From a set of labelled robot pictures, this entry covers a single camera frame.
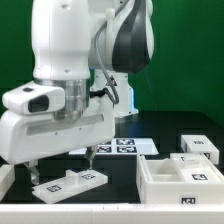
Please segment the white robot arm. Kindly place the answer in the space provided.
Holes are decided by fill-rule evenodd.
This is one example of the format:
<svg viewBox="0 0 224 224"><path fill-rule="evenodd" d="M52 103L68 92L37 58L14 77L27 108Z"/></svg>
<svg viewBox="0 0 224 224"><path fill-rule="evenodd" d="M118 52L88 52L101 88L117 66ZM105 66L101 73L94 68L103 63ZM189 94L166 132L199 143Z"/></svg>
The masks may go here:
<svg viewBox="0 0 224 224"><path fill-rule="evenodd" d="M152 0L33 0L32 81L6 92L0 157L39 181L42 158L86 148L115 135L120 102L110 78L151 60Z"/></svg>

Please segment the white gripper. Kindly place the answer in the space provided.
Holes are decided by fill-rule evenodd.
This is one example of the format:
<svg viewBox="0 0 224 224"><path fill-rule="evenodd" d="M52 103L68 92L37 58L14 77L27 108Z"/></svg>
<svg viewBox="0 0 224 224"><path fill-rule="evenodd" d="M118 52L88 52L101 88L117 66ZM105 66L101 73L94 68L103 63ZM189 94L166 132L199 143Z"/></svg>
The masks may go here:
<svg viewBox="0 0 224 224"><path fill-rule="evenodd" d="M0 119L0 156L12 165L24 163L31 182L38 185L38 159L88 147L84 158L92 168L97 144L114 135L114 110L108 98L92 98L77 120L55 120L52 113L23 116L6 111Z"/></svg>

